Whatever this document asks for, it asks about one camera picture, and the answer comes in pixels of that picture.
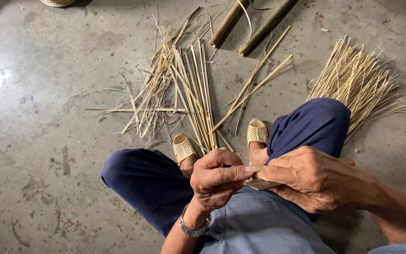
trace perforated slipper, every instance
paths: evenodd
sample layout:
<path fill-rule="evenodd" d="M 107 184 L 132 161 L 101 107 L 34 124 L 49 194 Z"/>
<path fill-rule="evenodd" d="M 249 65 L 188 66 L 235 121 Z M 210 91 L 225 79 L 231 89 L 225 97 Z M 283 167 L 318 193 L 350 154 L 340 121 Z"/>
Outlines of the perforated slipper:
<path fill-rule="evenodd" d="M 184 134 L 178 134 L 173 138 L 173 151 L 175 152 L 178 166 L 187 157 L 195 154 L 198 158 L 198 154 L 195 152 L 194 146 L 190 143 L 189 139 Z"/>
<path fill-rule="evenodd" d="M 264 123 L 258 118 L 253 118 L 249 123 L 249 129 L 247 132 L 247 142 L 250 150 L 250 142 L 256 141 L 263 144 L 267 144 L 269 140 L 269 133 Z"/>

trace metal watch band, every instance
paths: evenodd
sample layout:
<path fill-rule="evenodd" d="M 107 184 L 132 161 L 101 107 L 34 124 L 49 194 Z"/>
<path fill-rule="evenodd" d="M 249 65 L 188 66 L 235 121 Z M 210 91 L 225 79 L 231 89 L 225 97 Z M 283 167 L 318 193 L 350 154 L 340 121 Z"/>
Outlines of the metal watch band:
<path fill-rule="evenodd" d="M 202 226 L 199 230 L 192 230 L 192 229 L 186 227 L 186 225 L 184 224 L 184 221 L 183 221 L 184 212 L 186 211 L 186 209 L 187 209 L 187 207 L 189 206 L 189 204 L 187 204 L 187 205 L 184 207 L 184 210 L 183 210 L 183 212 L 181 213 L 181 216 L 180 216 L 180 227 L 181 227 L 181 230 L 183 230 L 184 234 L 190 235 L 190 236 L 192 236 L 192 237 L 200 237 L 201 235 L 203 235 L 203 234 L 206 232 L 207 226 L 208 226 L 209 223 L 211 222 L 211 214 L 209 214 L 209 216 L 206 218 L 205 223 L 203 224 L 203 226 Z"/>

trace knee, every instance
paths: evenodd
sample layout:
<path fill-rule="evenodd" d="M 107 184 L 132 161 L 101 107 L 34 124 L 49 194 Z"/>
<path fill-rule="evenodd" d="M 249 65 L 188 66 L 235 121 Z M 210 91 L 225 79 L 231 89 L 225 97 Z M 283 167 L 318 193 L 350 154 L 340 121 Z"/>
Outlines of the knee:
<path fill-rule="evenodd" d="M 307 102 L 316 115 L 331 120 L 350 122 L 350 110 L 341 102 L 332 98 L 315 98 Z"/>
<path fill-rule="evenodd" d="M 120 179 L 121 175 L 125 175 L 126 169 L 132 165 L 136 158 L 139 158 L 144 149 L 124 149 L 111 154 L 104 164 L 101 173 L 101 179 L 108 186 Z"/>

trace hand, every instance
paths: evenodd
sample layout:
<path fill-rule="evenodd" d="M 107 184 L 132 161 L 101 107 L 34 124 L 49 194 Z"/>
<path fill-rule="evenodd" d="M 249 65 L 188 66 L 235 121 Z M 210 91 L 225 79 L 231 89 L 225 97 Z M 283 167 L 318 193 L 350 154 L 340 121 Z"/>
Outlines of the hand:
<path fill-rule="evenodd" d="M 282 183 L 271 190 L 305 211 L 320 213 L 338 207 L 365 209 L 378 191 L 375 176 L 355 167 L 351 159 L 336 159 L 311 147 L 299 147 L 268 166 L 255 165 L 247 171 L 262 171 L 257 178 Z"/>
<path fill-rule="evenodd" d="M 231 167 L 221 168 L 221 164 Z M 244 180 L 253 175 L 244 168 L 236 154 L 224 149 L 213 149 L 195 162 L 190 178 L 190 185 L 194 189 L 191 203 L 209 212 L 223 207 L 243 187 Z"/>

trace green bamboo pole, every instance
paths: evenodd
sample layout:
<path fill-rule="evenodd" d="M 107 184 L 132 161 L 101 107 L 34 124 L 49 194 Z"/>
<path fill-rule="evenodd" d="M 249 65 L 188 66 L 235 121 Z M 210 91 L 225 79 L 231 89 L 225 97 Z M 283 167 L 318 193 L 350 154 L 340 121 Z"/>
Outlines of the green bamboo pole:
<path fill-rule="evenodd" d="M 265 32 L 267 32 L 277 21 L 277 19 L 283 14 L 283 12 L 286 10 L 286 8 L 289 6 L 289 4 L 293 0 L 284 0 L 283 3 L 278 7 L 278 9 L 275 11 L 275 13 L 270 17 L 264 25 L 262 25 L 258 31 L 250 38 L 248 42 L 246 42 L 244 45 L 240 47 L 238 50 L 239 54 L 243 56 L 245 53 L 247 53 L 248 50 L 251 49 L 251 47 L 263 36 Z"/>

